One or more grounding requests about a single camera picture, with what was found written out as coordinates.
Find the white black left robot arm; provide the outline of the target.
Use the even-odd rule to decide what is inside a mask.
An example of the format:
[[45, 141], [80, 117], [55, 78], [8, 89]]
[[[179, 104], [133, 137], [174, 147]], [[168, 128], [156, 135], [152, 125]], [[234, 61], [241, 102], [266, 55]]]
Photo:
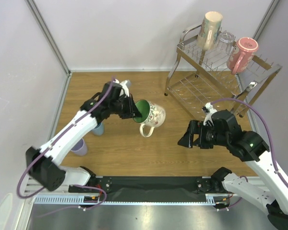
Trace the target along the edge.
[[121, 119], [142, 116], [129, 92], [130, 86], [129, 80], [114, 79], [105, 83], [102, 91], [85, 101], [56, 136], [37, 149], [30, 147], [25, 153], [27, 174], [50, 192], [63, 184], [78, 184], [86, 192], [93, 191], [96, 180], [88, 170], [83, 167], [67, 169], [60, 165], [69, 151], [110, 115], [118, 115]]

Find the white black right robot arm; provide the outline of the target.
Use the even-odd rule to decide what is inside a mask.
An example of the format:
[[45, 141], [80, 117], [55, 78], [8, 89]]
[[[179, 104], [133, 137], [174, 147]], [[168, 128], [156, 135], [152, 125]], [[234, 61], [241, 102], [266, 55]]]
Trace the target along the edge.
[[233, 192], [263, 211], [278, 230], [288, 230], [288, 176], [272, 160], [272, 148], [253, 131], [243, 131], [228, 110], [204, 109], [204, 121], [191, 120], [178, 145], [211, 149], [223, 146], [246, 163], [263, 181], [267, 191], [221, 167], [211, 177], [212, 189]]

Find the green interior white mug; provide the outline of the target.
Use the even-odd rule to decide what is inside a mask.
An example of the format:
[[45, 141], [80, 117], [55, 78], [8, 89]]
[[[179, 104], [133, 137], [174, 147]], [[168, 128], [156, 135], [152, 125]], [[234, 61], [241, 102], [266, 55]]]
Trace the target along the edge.
[[148, 138], [152, 135], [154, 128], [160, 127], [164, 123], [166, 111], [162, 106], [147, 100], [139, 100], [135, 106], [142, 117], [135, 117], [133, 120], [140, 124], [140, 134]]

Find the cream patterned ceramic mug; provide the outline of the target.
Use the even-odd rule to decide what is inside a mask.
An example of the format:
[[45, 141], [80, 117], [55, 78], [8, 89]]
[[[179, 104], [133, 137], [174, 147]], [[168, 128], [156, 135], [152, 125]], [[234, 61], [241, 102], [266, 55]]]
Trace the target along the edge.
[[209, 11], [205, 14], [197, 36], [197, 45], [207, 51], [214, 46], [217, 39], [223, 15], [217, 11]]

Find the pink ceramic mug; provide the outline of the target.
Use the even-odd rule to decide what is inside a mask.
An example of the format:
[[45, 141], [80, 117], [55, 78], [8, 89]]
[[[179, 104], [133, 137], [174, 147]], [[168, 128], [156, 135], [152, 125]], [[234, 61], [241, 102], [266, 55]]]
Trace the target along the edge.
[[236, 75], [243, 72], [258, 49], [259, 45], [256, 40], [250, 37], [240, 38], [227, 60], [227, 67], [231, 71], [231, 74]]

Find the clear glass cup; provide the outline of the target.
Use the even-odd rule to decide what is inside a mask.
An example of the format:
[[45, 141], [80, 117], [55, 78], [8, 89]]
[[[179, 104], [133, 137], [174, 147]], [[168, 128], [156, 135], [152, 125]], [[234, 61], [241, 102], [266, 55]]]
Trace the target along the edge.
[[230, 54], [233, 42], [235, 41], [235, 35], [228, 32], [223, 31], [221, 32], [216, 40], [215, 49], [219, 52]]

